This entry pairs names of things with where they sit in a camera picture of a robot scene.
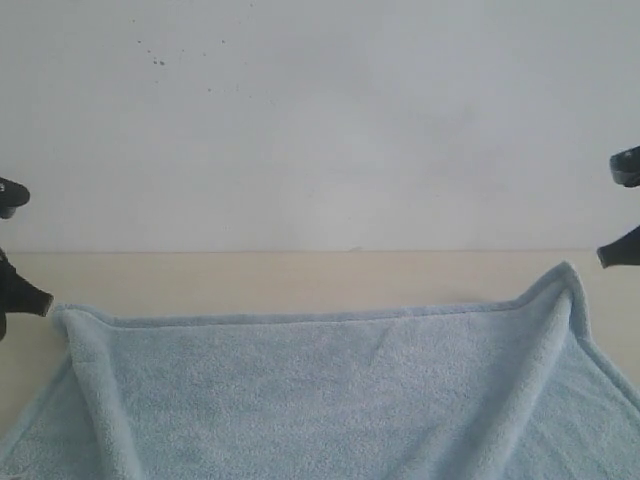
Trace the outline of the light blue terry towel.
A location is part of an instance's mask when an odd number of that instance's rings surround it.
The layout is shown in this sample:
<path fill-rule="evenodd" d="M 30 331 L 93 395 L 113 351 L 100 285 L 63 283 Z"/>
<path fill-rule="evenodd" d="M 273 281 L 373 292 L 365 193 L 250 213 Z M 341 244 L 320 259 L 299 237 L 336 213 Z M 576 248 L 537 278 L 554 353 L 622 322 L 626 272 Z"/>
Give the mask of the light blue terry towel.
<path fill-rule="evenodd" d="M 639 396 L 568 263 L 494 304 L 53 315 L 5 479 L 635 479 Z"/>

